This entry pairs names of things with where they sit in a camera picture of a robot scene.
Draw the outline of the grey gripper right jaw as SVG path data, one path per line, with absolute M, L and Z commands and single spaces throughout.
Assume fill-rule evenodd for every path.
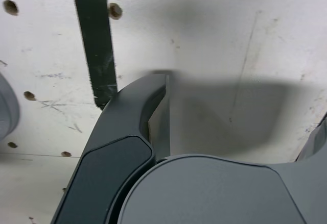
M 293 163 L 165 160 L 132 187 L 118 223 L 326 223 L 326 123 L 310 138 Z

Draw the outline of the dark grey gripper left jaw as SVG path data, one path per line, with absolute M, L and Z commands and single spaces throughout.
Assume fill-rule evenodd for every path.
M 52 219 L 117 223 L 135 182 L 155 166 L 148 121 L 166 94 L 164 74 L 124 87 L 102 111 Z

